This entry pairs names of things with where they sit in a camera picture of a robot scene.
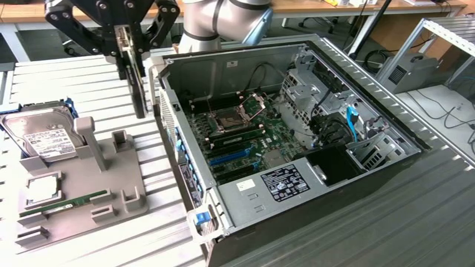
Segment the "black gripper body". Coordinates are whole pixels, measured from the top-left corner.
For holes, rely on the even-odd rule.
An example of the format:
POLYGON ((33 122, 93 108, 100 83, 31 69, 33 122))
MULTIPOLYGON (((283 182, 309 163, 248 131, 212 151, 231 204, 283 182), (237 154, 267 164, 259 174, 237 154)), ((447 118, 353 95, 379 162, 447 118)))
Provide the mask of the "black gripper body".
POLYGON ((73 1, 73 6, 100 25, 116 26, 141 22, 153 4, 148 1, 73 1))

